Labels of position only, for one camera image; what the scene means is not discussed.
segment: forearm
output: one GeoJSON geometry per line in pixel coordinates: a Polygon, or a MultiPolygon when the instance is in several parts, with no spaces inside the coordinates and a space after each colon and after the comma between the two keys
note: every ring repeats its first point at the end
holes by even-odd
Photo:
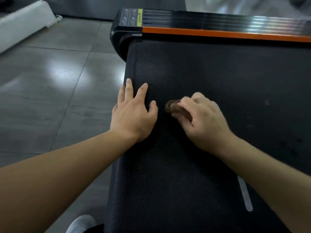
{"type": "Polygon", "coordinates": [[[1,168],[0,232],[44,232],[134,143],[108,131],[1,168]]]}
{"type": "Polygon", "coordinates": [[[292,232],[309,232],[310,176],[236,137],[216,156],[250,184],[292,232]]]}

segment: gray tile floor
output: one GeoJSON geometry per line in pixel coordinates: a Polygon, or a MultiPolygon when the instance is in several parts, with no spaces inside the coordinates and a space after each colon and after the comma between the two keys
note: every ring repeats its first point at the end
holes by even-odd
{"type": "MultiPolygon", "coordinates": [[[[0,54],[0,167],[106,132],[125,62],[111,23],[65,18],[0,54]]],[[[103,223],[111,167],[47,230],[79,215],[103,223]]]]}

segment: yellow warning sticker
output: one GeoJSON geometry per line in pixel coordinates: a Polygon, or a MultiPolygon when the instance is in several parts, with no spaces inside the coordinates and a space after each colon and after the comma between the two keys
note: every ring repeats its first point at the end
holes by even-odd
{"type": "Polygon", "coordinates": [[[138,9],[137,27],[142,26],[142,9],[138,9]]]}

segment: brown object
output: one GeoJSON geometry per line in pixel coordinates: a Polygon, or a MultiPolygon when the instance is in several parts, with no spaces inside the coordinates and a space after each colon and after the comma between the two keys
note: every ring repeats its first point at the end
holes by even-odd
{"type": "Polygon", "coordinates": [[[183,115],[186,119],[188,119],[190,122],[192,121],[191,114],[185,110],[184,108],[177,105],[177,103],[180,102],[180,100],[170,100],[165,104],[165,112],[172,114],[172,113],[178,113],[183,115]]]}

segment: black mesh belt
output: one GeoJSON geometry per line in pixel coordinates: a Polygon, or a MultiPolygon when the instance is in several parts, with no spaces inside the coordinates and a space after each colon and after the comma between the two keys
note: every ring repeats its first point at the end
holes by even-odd
{"type": "Polygon", "coordinates": [[[158,121],[114,164],[105,232],[289,232],[243,179],[194,147],[164,105],[200,91],[240,138],[311,174],[310,59],[298,47],[133,41],[125,78],[135,93],[149,84],[158,121]]]}

